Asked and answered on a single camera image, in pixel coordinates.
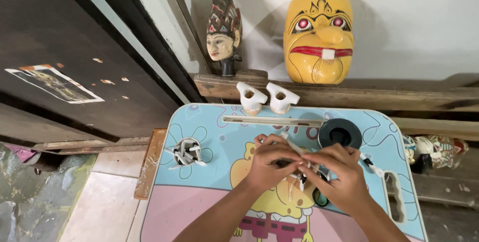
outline paper sticker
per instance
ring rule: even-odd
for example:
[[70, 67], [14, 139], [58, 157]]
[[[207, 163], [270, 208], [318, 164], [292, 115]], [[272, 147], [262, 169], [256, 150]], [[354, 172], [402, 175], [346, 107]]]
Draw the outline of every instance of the paper sticker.
[[20, 67], [19, 69], [5, 69], [5, 71], [70, 104], [104, 101], [48, 64]]

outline white floor tile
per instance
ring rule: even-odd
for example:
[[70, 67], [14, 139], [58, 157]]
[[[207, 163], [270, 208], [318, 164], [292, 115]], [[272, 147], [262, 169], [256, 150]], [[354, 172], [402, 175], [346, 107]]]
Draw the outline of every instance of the white floor tile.
[[60, 242], [123, 242], [138, 207], [137, 179], [92, 172]]
[[96, 158], [92, 171], [138, 178], [141, 165], [145, 159], [145, 153], [100, 153]]
[[128, 239], [126, 242], [140, 242], [141, 226], [143, 225], [143, 219], [147, 213], [147, 206], [147, 200], [140, 200], [140, 204], [136, 210], [135, 219], [131, 225], [130, 233], [128, 234]]

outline black rubber ring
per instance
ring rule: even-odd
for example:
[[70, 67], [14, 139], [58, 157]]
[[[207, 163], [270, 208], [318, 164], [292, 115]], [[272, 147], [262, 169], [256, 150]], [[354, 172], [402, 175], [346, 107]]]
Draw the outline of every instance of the black rubber ring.
[[362, 134], [356, 124], [350, 120], [333, 118], [321, 126], [318, 142], [322, 148], [339, 143], [343, 147], [359, 149], [362, 144]]

